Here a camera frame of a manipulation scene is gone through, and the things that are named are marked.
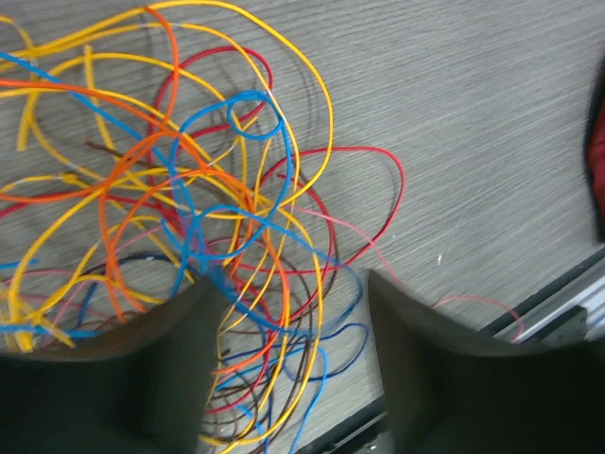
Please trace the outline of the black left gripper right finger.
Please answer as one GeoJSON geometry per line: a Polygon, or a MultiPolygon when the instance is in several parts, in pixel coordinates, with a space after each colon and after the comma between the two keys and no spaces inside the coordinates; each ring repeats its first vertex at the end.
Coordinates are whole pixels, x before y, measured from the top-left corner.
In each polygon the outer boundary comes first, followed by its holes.
{"type": "Polygon", "coordinates": [[[604,343],[514,344],[457,323],[376,271],[367,279],[398,453],[600,453],[604,343]]]}

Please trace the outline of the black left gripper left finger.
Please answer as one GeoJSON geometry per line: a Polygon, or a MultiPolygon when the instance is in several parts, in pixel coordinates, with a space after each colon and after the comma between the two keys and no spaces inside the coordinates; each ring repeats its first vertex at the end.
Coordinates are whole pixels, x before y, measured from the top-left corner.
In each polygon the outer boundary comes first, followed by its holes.
{"type": "Polygon", "coordinates": [[[74,348],[2,354],[2,452],[196,452],[222,308],[204,278],[74,348]]]}

